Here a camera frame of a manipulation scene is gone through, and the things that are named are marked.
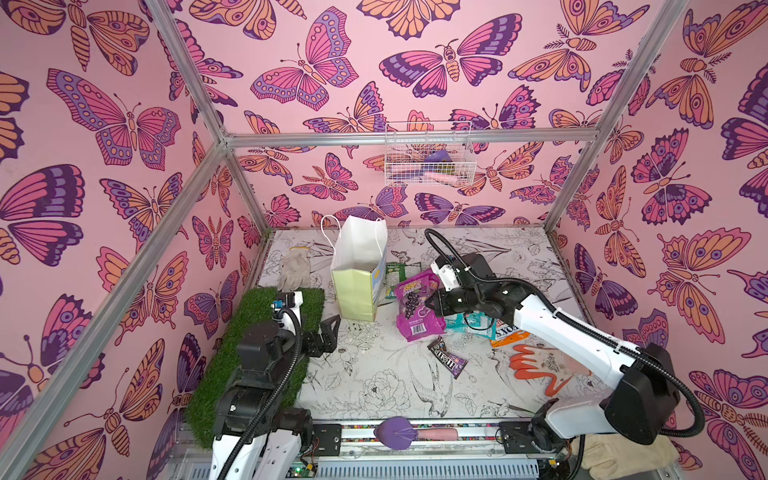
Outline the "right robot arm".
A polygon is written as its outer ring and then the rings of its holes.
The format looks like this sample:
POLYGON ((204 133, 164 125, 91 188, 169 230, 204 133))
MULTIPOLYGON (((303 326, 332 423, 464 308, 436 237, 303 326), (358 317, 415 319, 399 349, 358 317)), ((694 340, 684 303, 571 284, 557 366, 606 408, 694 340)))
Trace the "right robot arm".
POLYGON ((462 255, 437 230, 425 238, 438 255, 432 270, 442 284, 426 302, 440 317, 482 313, 528 332, 584 366, 602 392, 549 400, 524 420, 525 437, 542 453, 588 434, 618 434, 639 445, 660 435, 691 438, 706 426, 696 395, 676 377, 661 346, 618 339, 555 306, 532 283, 499 277, 480 254, 462 255))

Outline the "purple grape gummy bag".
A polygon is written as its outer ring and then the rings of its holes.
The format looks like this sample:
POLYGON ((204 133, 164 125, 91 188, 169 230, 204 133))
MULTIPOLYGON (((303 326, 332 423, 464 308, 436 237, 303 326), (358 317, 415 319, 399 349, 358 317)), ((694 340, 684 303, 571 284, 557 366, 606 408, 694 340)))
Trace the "purple grape gummy bag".
POLYGON ((421 272, 395 287, 399 307, 396 326, 408 342, 442 335, 446 331, 444 318, 438 317, 426 305, 439 287, 439 278, 432 271, 421 272))

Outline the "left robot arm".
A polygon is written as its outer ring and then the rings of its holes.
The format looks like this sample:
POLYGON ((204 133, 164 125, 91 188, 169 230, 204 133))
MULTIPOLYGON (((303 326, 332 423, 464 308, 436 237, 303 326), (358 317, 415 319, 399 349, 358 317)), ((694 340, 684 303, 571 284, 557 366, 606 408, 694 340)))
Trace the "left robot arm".
POLYGON ((299 291, 278 294, 268 318, 239 340, 239 365, 216 407, 211 479, 312 478, 319 456, 339 454, 339 424, 315 426, 309 410, 281 405, 299 363, 337 347, 341 317, 310 331, 302 304, 299 291))

